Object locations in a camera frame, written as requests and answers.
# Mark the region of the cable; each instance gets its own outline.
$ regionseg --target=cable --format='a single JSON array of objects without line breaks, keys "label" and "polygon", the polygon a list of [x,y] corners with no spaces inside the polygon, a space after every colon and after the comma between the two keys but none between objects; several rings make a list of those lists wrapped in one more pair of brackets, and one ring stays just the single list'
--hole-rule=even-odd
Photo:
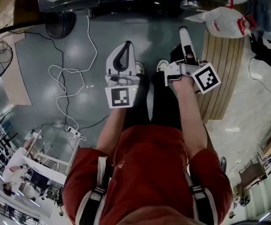
[{"label": "cable", "polygon": [[68,133],[68,143],[69,143],[69,145],[70,145],[72,151],[74,151],[74,149],[73,149],[73,147],[72,147],[72,145],[71,145],[71,143],[70,143],[70,139],[71,139],[72,137],[70,137],[70,136],[69,136],[69,133]]},{"label": "cable", "polygon": [[[71,120],[73,120],[73,122],[77,125],[76,130],[79,129],[79,124],[78,124],[78,122],[77,122],[74,118],[72,118],[72,117],[70,117],[68,114],[66,114],[66,113],[60,108],[58,100],[59,100],[60,98],[67,98],[67,99],[68,99],[69,97],[78,95],[78,93],[85,87],[85,81],[84,81],[84,78],[83,78],[82,73],[83,73],[83,72],[89,71],[89,70],[92,68],[92,66],[93,66],[93,64],[94,64],[94,62],[95,62],[95,60],[96,60],[96,57],[97,57],[98,52],[97,52],[97,48],[96,48],[95,44],[93,43],[93,41],[92,41],[92,39],[91,39],[91,37],[90,37],[90,19],[89,19],[89,16],[87,16],[87,19],[88,19],[88,30],[87,30],[88,38],[89,38],[90,42],[92,43],[92,45],[93,45],[93,47],[94,47],[94,49],[95,49],[95,56],[94,56],[94,58],[93,58],[93,60],[92,60],[92,63],[90,64],[89,68],[86,69],[86,70],[79,70],[79,69],[76,69],[76,68],[63,68],[63,67],[59,67],[59,66],[57,66],[57,65],[52,65],[52,66],[49,67],[49,74],[50,74],[50,76],[51,76],[54,80],[56,80],[57,85],[58,85],[58,87],[60,88],[60,90],[61,90],[63,93],[66,94],[66,95],[63,95],[63,96],[59,96],[59,97],[56,99],[57,107],[59,108],[59,110],[60,110],[66,117],[68,117],[68,118],[70,118]],[[61,69],[61,71],[60,71],[60,73],[59,73],[59,75],[58,75],[57,78],[55,78],[55,77],[51,74],[51,68],[53,68],[53,67],[56,67],[56,68],[60,68],[60,69]],[[81,76],[81,78],[82,78],[83,85],[82,85],[82,87],[78,90],[77,93],[70,94],[70,95],[67,94],[67,89],[66,89],[65,84],[62,83],[62,82],[60,81],[60,76],[61,76],[61,75],[63,76],[63,72],[64,72],[64,71],[69,72],[69,73],[79,73],[79,74],[80,74],[80,76]],[[64,126],[64,129],[65,129],[66,132],[68,132],[68,128],[67,128],[66,125]],[[86,137],[81,136],[81,139],[83,139],[84,141],[86,141]]]},{"label": "cable", "polygon": [[[54,48],[55,48],[57,51],[61,52],[61,68],[64,68],[64,52],[63,52],[61,49],[57,48],[57,46],[55,45],[55,42],[54,42],[53,39],[47,38],[47,37],[45,37],[45,36],[43,36],[42,34],[37,33],[37,32],[28,32],[28,31],[19,32],[19,33],[18,33],[18,32],[13,32],[13,31],[9,31],[9,32],[15,33],[15,34],[29,33],[29,34],[40,35],[42,38],[52,41]],[[61,75],[62,75],[62,79],[63,79],[63,81],[64,81],[64,82],[63,82],[63,85],[65,86],[65,84],[66,84],[65,77],[64,77],[63,74],[61,74]],[[69,104],[70,104],[69,98],[67,98],[67,100],[68,100],[68,104],[67,104],[67,107],[66,107],[66,114],[68,114],[68,107],[69,107]],[[65,116],[64,130],[65,130],[65,126],[66,126],[66,125],[67,125],[67,116]]]},{"label": "cable", "polygon": [[256,78],[253,78],[253,77],[252,77],[251,72],[250,72],[250,64],[251,64],[251,60],[252,60],[252,59],[255,59],[255,57],[252,57],[252,58],[250,59],[249,66],[248,66],[248,71],[249,71],[250,77],[252,78],[252,80],[255,80],[255,81],[260,82],[260,83],[263,85],[263,87],[271,94],[271,91],[270,91],[269,89],[267,89],[267,87],[265,86],[265,84],[263,84],[262,81],[260,81],[260,80],[258,80],[258,79],[256,79]]},{"label": "cable", "polygon": [[[58,48],[56,47],[55,42],[54,42],[53,39],[47,38],[47,37],[43,36],[43,35],[40,34],[40,33],[27,32],[27,31],[21,32],[21,33],[30,33],[30,34],[37,34],[37,35],[40,35],[42,38],[52,41],[53,46],[55,47],[55,49],[61,52],[61,55],[62,55],[62,66],[59,67],[59,66],[57,66],[57,65],[51,65],[51,66],[49,67],[49,74],[50,74],[50,76],[51,76],[54,80],[56,80],[56,82],[57,82],[58,87],[60,88],[60,90],[61,90],[63,93],[65,93],[65,95],[59,96],[59,97],[56,99],[56,104],[57,104],[58,109],[65,115],[65,122],[64,122],[64,127],[63,127],[63,128],[64,128],[64,130],[65,130],[67,133],[68,133],[67,117],[70,118],[71,120],[73,120],[73,122],[77,125],[77,129],[76,129],[76,130],[79,129],[79,124],[77,123],[77,121],[76,121],[75,119],[73,119],[71,116],[68,115],[68,106],[69,106],[69,103],[70,103],[69,97],[78,95],[78,93],[85,87],[85,81],[84,81],[82,72],[87,72],[87,71],[89,71],[89,70],[92,68],[92,66],[93,66],[93,64],[94,64],[94,62],[95,62],[95,60],[96,60],[97,54],[98,54],[97,48],[96,48],[95,44],[93,43],[93,41],[92,41],[92,39],[91,39],[91,37],[90,37],[90,18],[89,18],[89,16],[87,16],[87,20],[88,20],[87,35],[88,35],[88,38],[89,38],[90,42],[92,43],[92,45],[93,45],[93,47],[94,47],[94,49],[95,49],[95,56],[94,56],[94,58],[93,58],[93,60],[92,60],[92,63],[90,64],[89,68],[86,69],[86,70],[79,70],[79,69],[76,69],[76,68],[64,68],[64,53],[63,53],[62,50],[60,50],[60,49],[58,49]],[[52,73],[51,73],[51,68],[53,68],[53,67],[56,67],[56,68],[60,68],[60,69],[61,69],[61,71],[60,71],[60,73],[59,73],[59,75],[58,75],[57,78],[55,78],[55,77],[52,75]],[[81,76],[81,78],[82,78],[82,81],[83,81],[83,85],[82,85],[82,87],[78,90],[77,93],[68,95],[67,89],[66,89],[66,84],[65,84],[65,77],[64,77],[64,74],[63,74],[64,71],[69,72],[69,73],[79,73],[79,74],[80,74],[80,76]],[[60,105],[59,105],[58,100],[59,100],[60,98],[67,98],[68,104],[67,104],[67,107],[66,107],[66,112],[64,112],[64,111],[61,109]],[[45,125],[53,125],[53,124],[60,124],[60,123],[43,124],[43,125],[41,126],[41,128],[42,128],[43,126],[45,126]],[[85,136],[81,136],[81,139],[84,140],[84,141],[87,140],[87,138],[86,138]]]},{"label": "cable", "polygon": [[60,123],[56,123],[56,122],[53,122],[53,123],[45,123],[45,124],[42,124],[40,127],[34,128],[34,129],[32,129],[32,130],[37,130],[37,129],[42,130],[43,126],[53,126],[53,125],[60,125],[60,124],[65,124],[65,123],[64,123],[64,122],[60,122]]},{"label": "cable", "polygon": [[92,128],[92,127],[98,125],[99,123],[103,122],[103,121],[104,121],[106,118],[108,118],[108,117],[109,117],[109,115],[105,116],[102,120],[100,120],[99,122],[96,122],[96,123],[93,124],[93,125],[90,125],[90,126],[88,126],[88,127],[83,127],[83,128],[81,128],[81,129],[79,129],[78,132],[80,132],[81,130],[86,129],[86,128]]}]

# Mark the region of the tiled floor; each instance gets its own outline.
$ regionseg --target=tiled floor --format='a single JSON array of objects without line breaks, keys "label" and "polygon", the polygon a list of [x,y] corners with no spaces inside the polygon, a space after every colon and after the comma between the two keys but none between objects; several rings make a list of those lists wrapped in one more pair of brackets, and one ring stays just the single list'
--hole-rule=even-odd
[{"label": "tiled floor", "polygon": [[[264,136],[271,127],[271,94],[261,83],[251,79],[248,66],[254,53],[248,37],[238,80],[221,121],[210,120],[206,125],[219,156],[227,158],[227,175],[231,183],[240,182],[239,171],[254,159]],[[271,91],[271,67],[252,59],[253,78],[261,80]]]}]

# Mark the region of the black pants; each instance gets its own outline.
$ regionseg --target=black pants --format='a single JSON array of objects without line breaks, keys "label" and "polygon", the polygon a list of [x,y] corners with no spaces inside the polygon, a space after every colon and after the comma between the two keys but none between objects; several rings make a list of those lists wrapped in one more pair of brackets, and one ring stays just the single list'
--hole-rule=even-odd
[{"label": "black pants", "polygon": [[134,125],[162,125],[177,128],[181,131],[181,117],[176,95],[170,87],[165,87],[164,72],[157,72],[153,78],[154,86],[153,113],[149,120],[147,95],[150,82],[145,75],[139,74],[140,84],[134,106],[127,109],[124,128]]}]

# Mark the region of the white sneaker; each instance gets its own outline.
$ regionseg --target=white sneaker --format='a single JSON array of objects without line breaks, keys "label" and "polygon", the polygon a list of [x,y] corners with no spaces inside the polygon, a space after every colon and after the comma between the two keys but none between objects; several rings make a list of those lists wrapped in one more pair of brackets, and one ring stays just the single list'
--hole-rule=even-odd
[{"label": "white sneaker", "polygon": [[34,139],[36,139],[37,136],[38,136],[38,133],[33,132],[33,133],[32,133],[32,136],[33,136]]},{"label": "white sneaker", "polygon": [[136,74],[145,74],[144,66],[141,62],[135,62]]},{"label": "white sneaker", "polygon": [[165,71],[165,68],[169,65],[169,62],[167,60],[161,60],[159,61],[158,63],[158,66],[157,66],[157,69],[156,71],[157,72],[164,72]]},{"label": "white sneaker", "polygon": [[30,138],[32,138],[32,137],[33,137],[34,139],[36,139],[37,135],[38,135],[38,133],[36,133],[36,132],[33,132],[32,134],[29,133],[29,134],[25,137],[25,140],[28,140],[28,139],[30,139]]}]

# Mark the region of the metal rack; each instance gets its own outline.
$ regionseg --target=metal rack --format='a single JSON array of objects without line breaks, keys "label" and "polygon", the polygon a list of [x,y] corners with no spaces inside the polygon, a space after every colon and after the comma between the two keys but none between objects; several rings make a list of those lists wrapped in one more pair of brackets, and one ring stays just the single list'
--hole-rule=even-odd
[{"label": "metal rack", "polygon": [[23,225],[46,225],[44,222],[40,221],[37,218],[28,216],[25,213],[22,213],[4,202],[0,201],[0,215],[5,216],[14,220],[18,224]]}]

